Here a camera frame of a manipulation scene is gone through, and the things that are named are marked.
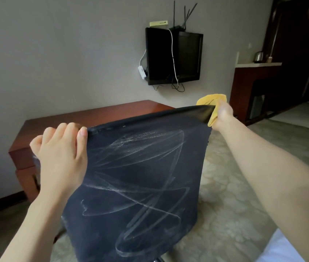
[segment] floor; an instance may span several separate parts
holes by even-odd
[[[309,164],[309,129],[263,120],[250,128]],[[0,256],[28,208],[21,203],[0,212]],[[276,229],[237,167],[221,135],[212,132],[206,151],[198,221],[170,255],[175,261],[254,261]],[[67,235],[53,247],[53,262],[76,262]]]
[[[309,128],[309,102],[302,103],[270,119]]]

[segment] white power adapter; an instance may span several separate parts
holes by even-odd
[[[146,78],[146,74],[145,74],[145,71],[143,70],[143,67],[142,65],[140,65],[139,67],[137,67],[139,69],[139,73],[142,77],[142,79],[144,80]]]

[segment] silver kettle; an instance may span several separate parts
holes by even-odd
[[[261,63],[261,62],[263,62],[263,51],[259,51],[259,52],[256,52],[256,53],[255,53],[254,62],[255,62],[255,63]]]

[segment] hand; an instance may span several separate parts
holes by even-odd
[[[46,128],[30,147],[41,163],[41,191],[47,198],[67,197],[82,184],[87,169],[86,127],[61,123]]]
[[[219,100],[220,108],[218,110],[218,118],[211,126],[216,131],[221,131],[225,122],[229,118],[233,118],[233,109],[225,101]]]

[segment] baseboard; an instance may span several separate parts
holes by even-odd
[[[0,198],[0,211],[26,200],[27,197],[23,191]]]

